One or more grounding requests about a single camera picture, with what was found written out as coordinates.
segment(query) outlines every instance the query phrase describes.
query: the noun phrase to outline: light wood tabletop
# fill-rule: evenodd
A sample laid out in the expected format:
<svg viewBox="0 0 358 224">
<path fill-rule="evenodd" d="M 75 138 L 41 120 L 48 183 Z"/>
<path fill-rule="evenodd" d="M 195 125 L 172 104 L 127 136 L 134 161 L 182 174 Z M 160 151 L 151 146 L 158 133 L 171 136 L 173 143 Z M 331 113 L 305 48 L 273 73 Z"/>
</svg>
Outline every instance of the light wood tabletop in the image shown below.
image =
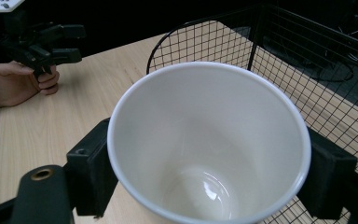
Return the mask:
<svg viewBox="0 0 358 224">
<path fill-rule="evenodd" d="M 29 171 L 57 164 L 92 128 L 109 118 L 121 95 L 146 74 L 149 55 L 162 35 L 61 64 L 60 89 L 0 110 L 0 203 L 17 196 Z M 153 223 L 118 183 L 104 217 L 75 223 Z"/>
</svg>

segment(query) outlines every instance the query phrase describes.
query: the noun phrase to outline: cup rim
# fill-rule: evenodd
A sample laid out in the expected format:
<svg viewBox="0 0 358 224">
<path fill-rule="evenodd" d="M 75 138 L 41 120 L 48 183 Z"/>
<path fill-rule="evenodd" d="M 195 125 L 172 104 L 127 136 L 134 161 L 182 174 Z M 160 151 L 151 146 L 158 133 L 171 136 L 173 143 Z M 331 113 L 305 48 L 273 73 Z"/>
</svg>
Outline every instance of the cup rim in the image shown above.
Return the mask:
<svg viewBox="0 0 358 224">
<path fill-rule="evenodd" d="M 269 207 L 264 209 L 263 211 L 260 211 L 258 213 L 255 213 L 250 216 L 246 217 L 238 217 L 236 219 L 229 219 L 229 220 L 201 220 L 201 219 L 195 219 L 192 217 L 185 217 L 181 215 L 177 215 L 171 211 L 165 210 L 164 208 L 150 202 L 146 199 L 139 191 L 130 183 L 130 181 L 126 178 L 126 176 L 123 175 L 123 172 L 118 165 L 117 157 L 115 155 L 114 151 L 114 142 L 113 142 L 113 136 L 115 131 L 115 125 L 117 116 L 119 114 L 119 111 L 127 101 L 127 99 L 132 95 L 132 93 L 137 90 L 140 86 L 144 85 L 147 81 L 156 78 L 158 76 L 164 75 L 167 72 L 170 72 L 172 70 L 182 69 L 182 68 L 188 68 L 188 67 L 212 67 L 212 68 L 218 68 L 218 69 L 226 69 L 230 71 L 234 71 L 235 73 L 241 73 L 250 75 L 249 78 L 263 84 L 266 88 L 268 88 L 270 91 L 273 91 L 279 98 L 284 102 L 286 107 L 291 112 L 292 116 L 296 120 L 296 126 L 300 130 L 300 136 L 302 137 L 302 145 L 303 145 L 303 154 L 301 158 L 301 166 L 298 170 L 296 180 L 292 183 L 290 188 L 282 195 L 282 197 L 279 198 L 275 203 L 271 204 Z M 117 176 L 117 179 L 120 181 L 122 186 L 125 188 L 125 190 L 130 194 L 132 198 L 134 198 L 138 203 L 140 203 L 142 206 L 147 208 L 149 211 L 164 217 L 168 220 L 171 220 L 173 222 L 180 222 L 180 223 L 188 223 L 188 224 L 223 224 L 223 223 L 256 223 L 259 221 L 262 221 L 263 219 L 272 216 L 276 212 L 278 212 L 280 209 L 282 209 L 285 205 L 287 205 L 291 200 L 295 198 L 297 193 L 300 191 L 301 187 L 303 186 L 309 169 L 310 169 L 310 156 L 311 156 L 311 147 L 310 147 L 310 136 L 308 127 L 302 118 L 301 114 L 299 113 L 297 107 L 295 104 L 290 100 L 288 96 L 285 95 L 283 91 L 281 91 L 278 87 L 276 87 L 274 84 L 266 80 L 265 78 L 259 76 L 258 74 L 255 74 L 249 70 L 240 68 L 235 65 L 227 64 L 227 63 L 217 63 L 217 62 L 186 62 L 186 63 L 177 63 L 173 65 L 168 65 L 162 68 L 159 68 L 158 70 L 155 70 L 148 75 L 140 78 L 138 81 L 136 81 L 132 86 L 130 86 L 127 91 L 124 92 L 124 94 L 121 96 L 121 98 L 118 100 L 113 112 L 111 119 L 109 120 L 108 125 L 108 133 L 107 133 L 107 150 L 108 150 L 108 157 L 111 163 L 111 166 Z"/>
</svg>

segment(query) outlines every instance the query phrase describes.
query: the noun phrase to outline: black wire rack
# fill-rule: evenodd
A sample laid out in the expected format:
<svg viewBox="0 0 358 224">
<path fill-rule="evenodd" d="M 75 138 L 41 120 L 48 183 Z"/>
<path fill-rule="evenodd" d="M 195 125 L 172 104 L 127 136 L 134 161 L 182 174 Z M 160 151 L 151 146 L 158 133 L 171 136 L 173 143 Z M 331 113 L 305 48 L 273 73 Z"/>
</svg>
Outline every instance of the black wire rack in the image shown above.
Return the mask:
<svg viewBox="0 0 358 224">
<path fill-rule="evenodd" d="M 358 159 L 358 39 L 275 6 L 191 21 L 163 36 L 146 73 L 184 62 L 229 63 L 274 83 L 309 128 Z M 358 161 L 355 172 L 358 174 Z M 264 223 L 350 223 L 312 217 L 294 198 Z"/>
</svg>

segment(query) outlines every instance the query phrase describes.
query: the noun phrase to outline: dark background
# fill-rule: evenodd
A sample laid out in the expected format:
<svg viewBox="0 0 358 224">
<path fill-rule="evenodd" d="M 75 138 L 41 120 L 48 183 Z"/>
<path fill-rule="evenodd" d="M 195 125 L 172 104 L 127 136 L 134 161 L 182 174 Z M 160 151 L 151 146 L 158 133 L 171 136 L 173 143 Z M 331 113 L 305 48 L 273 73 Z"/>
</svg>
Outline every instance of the dark background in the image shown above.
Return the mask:
<svg viewBox="0 0 358 224">
<path fill-rule="evenodd" d="M 77 48 L 81 55 L 86 57 L 167 33 L 187 21 L 262 2 L 285 8 L 335 30 L 339 27 L 347 34 L 358 29 L 358 20 L 353 19 L 353 15 L 358 15 L 358 0 L 225 0 L 219 2 L 25 0 L 19 9 L 25 9 L 27 12 L 29 25 L 49 21 L 62 25 L 82 24 L 87 37 L 62 40 L 62 45 L 66 48 Z M 4 31 L 4 25 L 0 21 L 0 34 Z"/>
</svg>

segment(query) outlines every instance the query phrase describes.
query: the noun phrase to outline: white container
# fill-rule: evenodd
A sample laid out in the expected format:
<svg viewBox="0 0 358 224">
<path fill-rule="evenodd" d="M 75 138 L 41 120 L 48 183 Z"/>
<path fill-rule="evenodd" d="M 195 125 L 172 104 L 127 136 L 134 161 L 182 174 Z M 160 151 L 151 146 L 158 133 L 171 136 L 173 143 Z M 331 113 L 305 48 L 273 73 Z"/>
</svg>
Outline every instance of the white container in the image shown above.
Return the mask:
<svg viewBox="0 0 358 224">
<path fill-rule="evenodd" d="M 111 116 L 115 174 L 172 223 L 256 223 L 283 208 L 310 167 L 310 136 L 291 100 L 224 63 L 179 63 L 132 85 Z"/>
</svg>

